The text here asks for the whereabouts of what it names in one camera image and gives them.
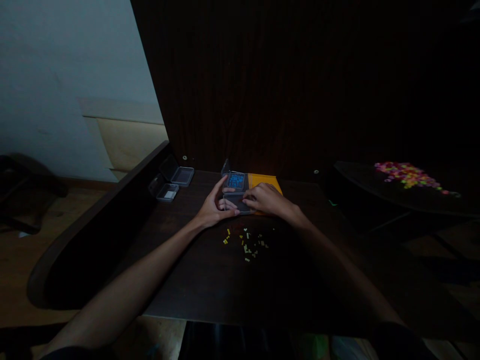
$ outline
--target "white wall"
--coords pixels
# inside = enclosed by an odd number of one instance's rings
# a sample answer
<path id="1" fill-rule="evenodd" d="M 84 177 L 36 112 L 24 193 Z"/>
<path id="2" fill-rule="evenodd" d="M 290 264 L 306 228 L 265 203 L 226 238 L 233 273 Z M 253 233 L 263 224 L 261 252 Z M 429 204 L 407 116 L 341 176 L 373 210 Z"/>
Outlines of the white wall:
<path id="1" fill-rule="evenodd" d="M 0 79 L 0 154 L 63 177 L 116 181 L 78 98 L 158 106 L 129 0 L 2 1 Z"/>

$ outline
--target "colorful beads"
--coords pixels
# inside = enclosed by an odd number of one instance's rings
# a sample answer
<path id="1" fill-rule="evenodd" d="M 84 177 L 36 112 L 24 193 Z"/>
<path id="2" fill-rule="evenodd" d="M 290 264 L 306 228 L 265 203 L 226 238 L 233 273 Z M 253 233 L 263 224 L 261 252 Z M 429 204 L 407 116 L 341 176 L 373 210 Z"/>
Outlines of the colorful beads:
<path id="1" fill-rule="evenodd" d="M 461 196 L 458 192 L 444 190 L 437 180 L 409 162 L 377 162 L 375 168 L 376 171 L 388 175 L 388 178 L 384 180 L 386 183 L 390 183 L 392 180 L 400 180 L 400 182 L 404 184 L 404 189 L 410 189 L 414 186 L 421 188 L 430 187 L 440 191 L 444 195 L 450 194 L 457 198 Z"/>

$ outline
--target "hand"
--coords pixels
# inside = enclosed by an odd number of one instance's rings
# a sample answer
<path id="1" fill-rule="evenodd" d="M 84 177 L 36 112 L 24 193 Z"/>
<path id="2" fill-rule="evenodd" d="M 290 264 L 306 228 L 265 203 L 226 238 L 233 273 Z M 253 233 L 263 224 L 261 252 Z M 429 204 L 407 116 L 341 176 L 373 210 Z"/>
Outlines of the hand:
<path id="1" fill-rule="evenodd" d="M 298 206 L 287 200 L 272 184 L 261 182 L 243 195 L 243 203 L 267 214 L 274 214 L 289 222 L 300 211 Z"/>
<path id="2" fill-rule="evenodd" d="M 225 175 L 216 183 L 211 193 L 206 197 L 200 211 L 195 216 L 195 220 L 197 220 L 204 229 L 212 227 L 220 220 L 232 218 L 240 214 L 240 210 L 237 209 L 235 204 L 228 200 L 219 200 L 219 195 L 222 193 L 222 185 L 227 177 L 228 175 Z"/>

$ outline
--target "plastic box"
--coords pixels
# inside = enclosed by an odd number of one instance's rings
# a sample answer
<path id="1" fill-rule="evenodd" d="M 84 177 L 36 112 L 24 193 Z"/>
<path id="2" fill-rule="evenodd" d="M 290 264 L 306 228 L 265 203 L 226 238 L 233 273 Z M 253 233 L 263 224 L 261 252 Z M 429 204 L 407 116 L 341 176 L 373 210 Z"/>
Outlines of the plastic box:
<path id="1" fill-rule="evenodd" d="M 231 204 L 235 205 L 238 210 L 240 210 L 241 215 L 249 215 L 255 212 L 254 209 L 248 207 L 242 202 L 244 199 L 243 193 L 226 193 L 223 194 L 223 200 L 225 200 L 225 210 L 234 209 Z"/>
<path id="2" fill-rule="evenodd" d="M 222 191 L 224 194 L 244 194 L 250 188 L 252 182 L 250 174 L 231 171 L 228 159 L 225 160 L 221 169 L 221 176 L 224 177 L 225 175 L 228 175 L 228 178 L 223 183 Z"/>
<path id="3" fill-rule="evenodd" d="M 237 209 L 240 210 L 240 214 L 253 214 L 255 210 L 251 209 L 242 202 L 245 192 L 250 189 L 252 176 L 248 173 L 232 171 L 230 169 L 230 162 L 228 159 L 225 160 L 225 163 L 221 168 L 221 176 L 224 177 L 225 175 L 228 175 L 228 177 L 226 178 L 222 187 L 223 199 L 231 204 L 236 205 Z M 233 208 L 231 206 L 229 207 L 227 203 L 225 210 L 230 209 Z"/>
<path id="4" fill-rule="evenodd" d="M 165 179 L 172 184 L 181 187 L 190 185 L 194 177 L 195 169 L 193 167 L 179 166 L 173 155 L 169 155 L 160 165 L 160 172 Z"/>
<path id="5" fill-rule="evenodd" d="M 179 191 L 179 186 L 165 183 L 164 177 L 159 173 L 148 185 L 148 191 L 158 201 L 171 203 Z"/>

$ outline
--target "forearm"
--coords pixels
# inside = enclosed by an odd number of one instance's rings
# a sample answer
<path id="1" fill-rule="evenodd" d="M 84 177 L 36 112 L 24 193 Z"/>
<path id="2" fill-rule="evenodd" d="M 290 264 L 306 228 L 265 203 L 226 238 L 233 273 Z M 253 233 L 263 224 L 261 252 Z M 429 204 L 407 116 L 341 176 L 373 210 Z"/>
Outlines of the forearm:
<path id="1" fill-rule="evenodd" d="M 301 241 L 313 257 L 320 275 L 334 294 L 371 326 L 390 321 L 404 325 L 397 312 L 370 279 L 328 239 L 298 206 L 286 218 L 300 234 Z"/>
<path id="2" fill-rule="evenodd" d="M 113 342 L 138 316 L 169 269 L 202 228 L 196 219 L 192 220 L 120 274 L 61 330 L 42 355 L 68 346 L 96 349 Z"/>

